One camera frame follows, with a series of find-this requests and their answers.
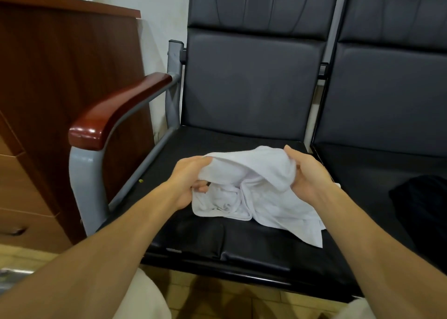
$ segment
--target person's left hand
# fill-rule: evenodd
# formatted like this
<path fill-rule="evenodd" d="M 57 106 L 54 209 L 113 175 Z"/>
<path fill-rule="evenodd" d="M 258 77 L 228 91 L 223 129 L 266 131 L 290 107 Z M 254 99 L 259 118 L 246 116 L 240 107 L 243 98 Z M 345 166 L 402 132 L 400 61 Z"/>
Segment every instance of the person's left hand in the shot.
<path fill-rule="evenodd" d="M 171 190 L 176 194 L 176 209 L 183 209 L 192 201 L 192 188 L 198 192 L 206 193 L 208 191 L 208 182 L 198 180 L 198 174 L 202 168 L 208 166 L 213 158 L 211 157 L 191 157 L 181 159 L 177 162 L 172 171 L 168 183 Z"/>

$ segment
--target wooden tabletop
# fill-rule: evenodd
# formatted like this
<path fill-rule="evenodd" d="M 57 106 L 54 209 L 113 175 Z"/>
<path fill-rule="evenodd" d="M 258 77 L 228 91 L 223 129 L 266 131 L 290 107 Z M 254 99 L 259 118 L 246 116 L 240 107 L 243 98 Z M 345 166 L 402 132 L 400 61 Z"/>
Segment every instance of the wooden tabletop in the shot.
<path fill-rule="evenodd" d="M 86 0 L 0 0 L 1 3 L 141 18 L 140 11 L 136 9 Z"/>

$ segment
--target person's right arm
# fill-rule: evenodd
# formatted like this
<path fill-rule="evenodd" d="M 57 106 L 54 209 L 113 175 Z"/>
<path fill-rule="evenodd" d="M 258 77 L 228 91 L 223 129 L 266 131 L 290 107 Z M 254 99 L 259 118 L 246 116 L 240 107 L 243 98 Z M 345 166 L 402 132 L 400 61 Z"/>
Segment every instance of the person's right arm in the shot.
<path fill-rule="evenodd" d="M 376 317 L 447 318 L 447 276 L 381 229 L 312 156 L 284 150 L 297 163 L 292 190 L 321 217 Z"/>

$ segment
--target wooden armrest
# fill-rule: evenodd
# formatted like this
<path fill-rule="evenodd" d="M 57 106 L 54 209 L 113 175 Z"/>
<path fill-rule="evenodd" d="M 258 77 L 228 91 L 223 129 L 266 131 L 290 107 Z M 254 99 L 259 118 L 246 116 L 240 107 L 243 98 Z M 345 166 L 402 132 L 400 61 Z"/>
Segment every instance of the wooden armrest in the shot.
<path fill-rule="evenodd" d="M 114 125 L 125 113 L 171 82 L 169 74 L 152 73 L 98 101 L 70 127 L 70 145 L 91 151 L 102 150 Z"/>

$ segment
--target chair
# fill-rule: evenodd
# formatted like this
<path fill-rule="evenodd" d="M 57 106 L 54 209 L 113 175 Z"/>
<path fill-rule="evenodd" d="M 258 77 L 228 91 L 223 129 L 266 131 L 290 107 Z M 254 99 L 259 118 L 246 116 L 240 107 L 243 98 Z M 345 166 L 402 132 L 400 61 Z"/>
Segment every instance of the chair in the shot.
<path fill-rule="evenodd" d="M 409 249 L 388 192 L 447 177 L 447 0 L 348 0 L 312 142 L 335 181 Z"/>
<path fill-rule="evenodd" d="M 317 79 L 326 78 L 343 4 L 190 0 L 187 49 L 169 42 L 168 73 L 113 93 L 70 129 L 70 180 L 87 234 L 167 180 L 181 158 L 260 145 L 306 152 L 312 97 Z M 107 205 L 101 177 L 107 140 L 164 91 L 168 131 Z M 323 240 L 320 249 L 254 220 L 201 218 L 188 207 L 168 220 L 142 262 L 349 301 L 360 294 L 354 276 L 327 231 Z"/>

